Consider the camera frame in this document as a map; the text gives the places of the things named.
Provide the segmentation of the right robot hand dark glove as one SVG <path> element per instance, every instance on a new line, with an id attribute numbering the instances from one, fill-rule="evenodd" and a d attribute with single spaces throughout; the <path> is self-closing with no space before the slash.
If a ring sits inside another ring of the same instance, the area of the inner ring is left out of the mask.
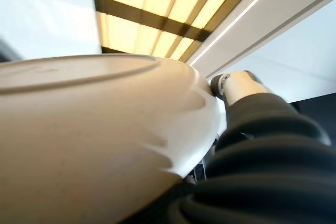
<path id="1" fill-rule="evenodd" d="M 179 184 L 125 223 L 335 223 L 335 149 L 325 130 L 249 71 L 211 80 L 227 128 L 205 180 Z"/>

